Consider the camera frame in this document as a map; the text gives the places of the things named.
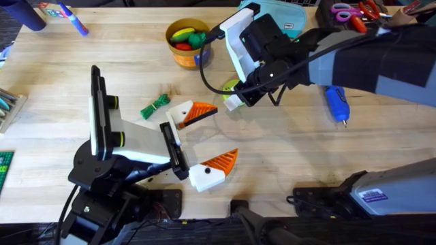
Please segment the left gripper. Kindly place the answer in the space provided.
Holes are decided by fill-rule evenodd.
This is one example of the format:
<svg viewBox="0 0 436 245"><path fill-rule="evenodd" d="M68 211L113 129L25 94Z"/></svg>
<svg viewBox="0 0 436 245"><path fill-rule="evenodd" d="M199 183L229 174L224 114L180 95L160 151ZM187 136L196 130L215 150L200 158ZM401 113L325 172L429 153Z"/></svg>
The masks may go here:
<svg viewBox="0 0 436 245"><path fill-rule="evenodd" d="M189 168L170 124L181 130L216 113L215 105L186 101L166 112L169 122L160 124L158 131L119 116L92 118L90 138L75 153L69 181L92 193L118 193L171 169L179 180L189 176L198 192L221 184L235 165L238 149Z"/></svg>

